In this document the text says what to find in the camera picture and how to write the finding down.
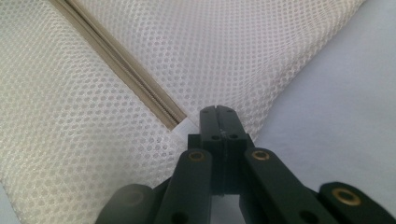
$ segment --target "white mesh fabric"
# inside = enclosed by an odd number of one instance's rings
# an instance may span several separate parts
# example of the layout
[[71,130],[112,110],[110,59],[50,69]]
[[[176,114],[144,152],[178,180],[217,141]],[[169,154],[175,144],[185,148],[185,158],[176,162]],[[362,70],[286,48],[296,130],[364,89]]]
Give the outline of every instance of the white mesh fabric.
[[276,96],[363,0],[75,0],[198,124],[234,108],[253,136]]
[[0,2],[0,180],[21,223],[93,223],[185,149],[47,1]]

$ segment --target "mesh fabric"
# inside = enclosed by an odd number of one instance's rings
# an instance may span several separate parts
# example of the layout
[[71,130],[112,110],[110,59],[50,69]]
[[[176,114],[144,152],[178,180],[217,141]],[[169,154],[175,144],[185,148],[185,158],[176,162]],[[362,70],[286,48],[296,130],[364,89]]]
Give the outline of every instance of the mesh fabric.
[[234,108],[252,136],[296,73],[363,0],[74,0],[198,124]]
[[0,180],[21,223],[93,223],[185,149],[47,1],[0,2]]

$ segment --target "brass insert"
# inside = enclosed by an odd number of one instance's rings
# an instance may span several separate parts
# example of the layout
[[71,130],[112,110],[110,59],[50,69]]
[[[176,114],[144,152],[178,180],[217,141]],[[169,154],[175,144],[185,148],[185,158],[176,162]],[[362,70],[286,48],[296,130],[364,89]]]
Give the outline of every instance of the brass insert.
[[332,190],[332,195],[341,203],[358,206],[361,204],[361,198],[349,189],[337,188]]
[[254,151],[251,155],[258,161],[266,161],[270,159],[270,155],[264,151]]
[[205,159],[205,155],[200,151],[193,151],[189,154],[189,159],[191,161],[203,161]]

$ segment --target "black plastic linkage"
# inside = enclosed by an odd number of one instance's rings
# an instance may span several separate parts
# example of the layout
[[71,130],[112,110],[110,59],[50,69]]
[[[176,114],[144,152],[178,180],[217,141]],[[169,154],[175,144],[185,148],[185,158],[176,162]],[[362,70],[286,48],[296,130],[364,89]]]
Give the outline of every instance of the black plastic linkage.
[[383,207],[347,184],[335,182],[322,185],[318,199],[340,223],[396,224],[396,220]]
[[360,190],[342,183],[306,188],[268,149],[255,148],[234,110],[200,113],[173,176],[155,189],[118,190],[96,224],[209,224],[211,196],[239,194],[247,224],[396,224]]
[[270,223],[337,223],[275,153],[250,148],[245,161],[244,173]]
[[218,105],[200,112],[200,134],[192,134],[189,148],[207,150],[213,156],[212,193],[239,194],[240,163],[248,147],[254,147],[234,110]]
[[212,156],[191,149],[181,154],[155,224],[209,223]]

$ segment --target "white surface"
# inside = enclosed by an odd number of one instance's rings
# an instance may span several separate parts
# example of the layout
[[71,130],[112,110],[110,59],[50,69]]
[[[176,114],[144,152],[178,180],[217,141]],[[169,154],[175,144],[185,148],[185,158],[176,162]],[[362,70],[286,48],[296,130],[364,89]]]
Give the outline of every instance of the white surface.
[[254,137],[273,100],[363,0],[75,0],[198,126],[236,110]]
[[199,133],[199,128],[189,118],[185,118],[172,130],[172,133],[177,135],[187,145],[189,134]]
[[50,2],[1,0],[0,52],[0,181],[22,223],[93,223],[116,189],[172,174],[186,144]]
[[20,221],[15,215],[14,210],[11,207],[11,203],[8,200],[6,192],[3,186],[0,184],[0,223],[5,224],[20,224]]
[[[396,1],[365,2],[276,99],[256,141],[309,188],[348,183],[394,217],[395,38]],[[244,223],[236,197],[215,199],[213,212],[212,223]]]

